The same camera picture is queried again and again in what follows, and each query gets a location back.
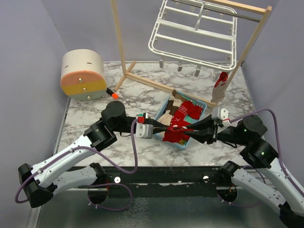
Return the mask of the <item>red santa sock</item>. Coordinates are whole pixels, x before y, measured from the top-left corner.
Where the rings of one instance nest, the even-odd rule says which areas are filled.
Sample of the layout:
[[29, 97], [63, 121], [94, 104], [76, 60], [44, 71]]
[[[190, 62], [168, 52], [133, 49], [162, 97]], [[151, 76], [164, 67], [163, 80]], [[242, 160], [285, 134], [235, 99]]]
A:
[[[178, 126], [180, 128], [185, 128], [186, 126], [190, 125], [190, 123], [180, 120], [180, 119], [172, 119], [171, 126]], [[189, 140], [190, 137], [184, 134], [184, 131], [173, 132], [173, 131], [166, 131], [164, 133], [163, 141], [170, 142], [170, 143], [178, 143], [180, 140]]]

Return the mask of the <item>red beige reindeer sock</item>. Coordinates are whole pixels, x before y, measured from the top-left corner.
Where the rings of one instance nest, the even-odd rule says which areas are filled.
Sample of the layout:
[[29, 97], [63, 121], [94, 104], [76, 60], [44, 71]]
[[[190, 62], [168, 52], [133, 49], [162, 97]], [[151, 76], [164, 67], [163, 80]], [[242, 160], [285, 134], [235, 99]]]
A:
[[212, 90], [212, 103], [218, 103], [224, 99], [227, 81], [227, 72], [221, 72]]

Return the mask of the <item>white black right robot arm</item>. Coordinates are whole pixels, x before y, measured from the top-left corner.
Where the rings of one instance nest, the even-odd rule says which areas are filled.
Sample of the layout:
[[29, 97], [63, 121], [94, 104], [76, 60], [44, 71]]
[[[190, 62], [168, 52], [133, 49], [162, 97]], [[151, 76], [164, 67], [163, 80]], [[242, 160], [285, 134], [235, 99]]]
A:
[[244, 117], [236, 126], [230, 119], [207, 118], [182, 128], [184, 133], [200, 143], [216, 141], [242, 145], [240, 155], [253, 169], [261, 172], [272, 184], [269, 187], [257, 180], [241, 166], [226, 162], [219, 170], [218, 180], [245, 189], [278, 213], [281, 222], [289, 228], [304, 226], [304, 189], [287, 174], [279, 153], [262, 137], [267, 131], [257, 115]]

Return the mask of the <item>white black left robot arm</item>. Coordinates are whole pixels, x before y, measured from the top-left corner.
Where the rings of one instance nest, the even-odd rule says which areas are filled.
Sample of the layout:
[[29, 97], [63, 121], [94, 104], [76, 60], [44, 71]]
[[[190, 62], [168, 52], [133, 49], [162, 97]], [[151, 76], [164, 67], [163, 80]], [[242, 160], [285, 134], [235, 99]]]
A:
[[[96, 188], [107, 186], [106, 173], [98, 163], [71, 171], [80, 161], [98, 154], [121, 172], [134, 174], [138, 169], [138, 157], [135, 137], [150, 139], [156, 133], [164, 132], [168, 125], [151, 119], [148, 114], [136, 117], [127, 116], [125, 106], [120, 101], [110, 102], [101, 112], [101, 118], [92, 124], [71, 145], [54, 156], [37, 163], [27, 163], [18, 168], [21, 187], [18, 189], [15, 202], [28, 202], [32, 208], [37, 208], [61, 191], [71, 188], [92, 185]], [[117, 141], [116, 133], [130, 133], [134, 154], [134, 169], [128, 171], [101, 153]]]

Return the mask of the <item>white plastic clip hanger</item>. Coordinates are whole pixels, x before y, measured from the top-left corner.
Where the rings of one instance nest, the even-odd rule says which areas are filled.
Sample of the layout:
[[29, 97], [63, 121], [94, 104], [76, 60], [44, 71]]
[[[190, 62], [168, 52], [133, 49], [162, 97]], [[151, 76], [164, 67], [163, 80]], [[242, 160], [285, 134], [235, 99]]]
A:
[[205, 10], [207, 6], [237, 13], [232, 7], [201, 0], [184, 0], [200, 8], [164, 0], [148, 42], [148, 48], [160, 56], [160, 67], [166, 59], [182, 64], [231, 72], [237, 65], [238, 18]]

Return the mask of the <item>yellow sock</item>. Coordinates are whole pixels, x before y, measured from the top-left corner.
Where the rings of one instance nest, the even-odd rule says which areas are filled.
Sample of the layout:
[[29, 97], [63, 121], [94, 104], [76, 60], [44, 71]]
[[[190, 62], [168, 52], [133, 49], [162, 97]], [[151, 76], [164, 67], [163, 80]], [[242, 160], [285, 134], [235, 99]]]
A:
[[180, 141], [178, 142], [178, 144], [181, 145], [181, 146], [184, 146], [184, 145], [186, 145], [187, 143], [188, 143], [188, 140], [180, 140]]

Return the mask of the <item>red snowflake sock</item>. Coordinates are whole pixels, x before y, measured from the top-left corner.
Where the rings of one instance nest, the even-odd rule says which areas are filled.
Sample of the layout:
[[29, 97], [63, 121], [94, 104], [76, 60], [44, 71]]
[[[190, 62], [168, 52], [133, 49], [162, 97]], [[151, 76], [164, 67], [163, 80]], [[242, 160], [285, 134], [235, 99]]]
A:
[[173, 115], [173, 118], [184, 120], [185, 116], [188, 115], [191, 118], [198, 120], [201, 116], [202, 110], [202, 107], [194, 105], [192, 101], [187, 100], [183, 102], [181, 106], [177, 109], [177, 111]]

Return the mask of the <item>cream ribbed sock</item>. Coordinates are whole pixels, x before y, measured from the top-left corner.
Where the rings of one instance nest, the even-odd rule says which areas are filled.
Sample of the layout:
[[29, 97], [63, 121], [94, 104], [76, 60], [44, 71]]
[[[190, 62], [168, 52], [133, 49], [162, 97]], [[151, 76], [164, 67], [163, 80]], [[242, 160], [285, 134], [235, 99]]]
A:
[[165, 112], [157, 121], [163, 125], [170, 125], [175, 112], [185, 101], [186, 99], [183, 96], [176, 90], [173, 90], [167, 102]]

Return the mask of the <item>blue perforated plastic basket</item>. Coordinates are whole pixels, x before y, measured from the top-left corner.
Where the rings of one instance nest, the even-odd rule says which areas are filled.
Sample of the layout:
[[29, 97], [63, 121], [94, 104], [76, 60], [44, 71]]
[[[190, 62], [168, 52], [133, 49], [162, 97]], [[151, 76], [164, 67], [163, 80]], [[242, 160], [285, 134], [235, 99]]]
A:
[[[206, 109], [204, 102], [173, 90], [155, 120], [164, 125], [189, 130], [188, 125], [202, 120]], [[155, 137], [179, 150], [184, 150], [190, 142], [190, 137], [182, 132], [161, 132], [155, 134]]]

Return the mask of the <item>orange black highlighter pen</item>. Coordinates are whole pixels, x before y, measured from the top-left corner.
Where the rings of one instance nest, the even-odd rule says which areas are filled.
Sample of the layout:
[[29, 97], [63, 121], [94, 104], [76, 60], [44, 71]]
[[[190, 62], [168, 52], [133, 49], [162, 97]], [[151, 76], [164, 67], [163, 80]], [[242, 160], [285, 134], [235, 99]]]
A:
[[107, 88], [106, 89], [107, 94], [109, 94], [112, 98], [117, 99], [119, 96], [113, 92], [111, 89]]

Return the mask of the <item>pastel round drawer box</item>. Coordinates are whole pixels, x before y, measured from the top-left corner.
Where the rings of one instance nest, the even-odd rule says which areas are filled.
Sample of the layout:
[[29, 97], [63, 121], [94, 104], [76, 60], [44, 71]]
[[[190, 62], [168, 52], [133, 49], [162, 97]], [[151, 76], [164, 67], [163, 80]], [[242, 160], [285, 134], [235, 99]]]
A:
[[78, 101], [104, 96], [107, 85], [101, 56], [89, 49], [67, 52], [62, 58], [60, 86], [67, 96]]

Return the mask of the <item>metal hanging rod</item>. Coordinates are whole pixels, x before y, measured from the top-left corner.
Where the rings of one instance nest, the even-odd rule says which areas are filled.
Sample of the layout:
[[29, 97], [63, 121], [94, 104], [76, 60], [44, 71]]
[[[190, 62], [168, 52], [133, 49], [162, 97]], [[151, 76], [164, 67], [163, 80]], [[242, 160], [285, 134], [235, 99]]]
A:
[[[182, 0], [172, 0], [172, 1], [176, 2], [176, 3], [182, 3], [182, 4], [189, 5], [189, 6], [197, 7], [197, 8], [200, 8], [202, 6], [202, 5], [197, 5], [197, 4], [193, 4], [193, 3], [188, 3], [188, 2], [185, 2], [185, 1], [182, 1]], [[223, 11], [223, 10], [219, 10], [219, 9], [215, 9], [215, 8], [210, 8], [210, 7], [207, 7], [207, 6], [204, 6], [203, 8], [205, 10], [210, 10], [210, 11], [217, 12], [217, 13], [222, 13], [222, 14], [229, 15], [229, 16], [236, 17], [236, 18], [240, 18], [240, 19], [246, 19], [246, 20], [253, 21], [253, 22], [260, 22], [260, 19], [255, 19], [255, 18], [252, 18], [252, 17], [243, 16], [243, 15], [240, 15], [240, 14], [237, 14], [237, 13]]]

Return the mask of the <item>black mounting rail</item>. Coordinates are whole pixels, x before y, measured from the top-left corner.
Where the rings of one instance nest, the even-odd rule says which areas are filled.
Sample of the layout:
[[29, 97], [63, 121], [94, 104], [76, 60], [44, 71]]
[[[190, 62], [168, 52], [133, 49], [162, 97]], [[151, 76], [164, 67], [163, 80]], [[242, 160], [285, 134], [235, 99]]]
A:
[[233, 171], [232, 166], [139, 167], [135, 174], [126, 174], [103, 167], [92, 185], [105, 184], [105, 192], [99, 187], [91, 193], [111, 198], [127, 198], [130, 193], [135, 198], [216, 197], [232, 186]]

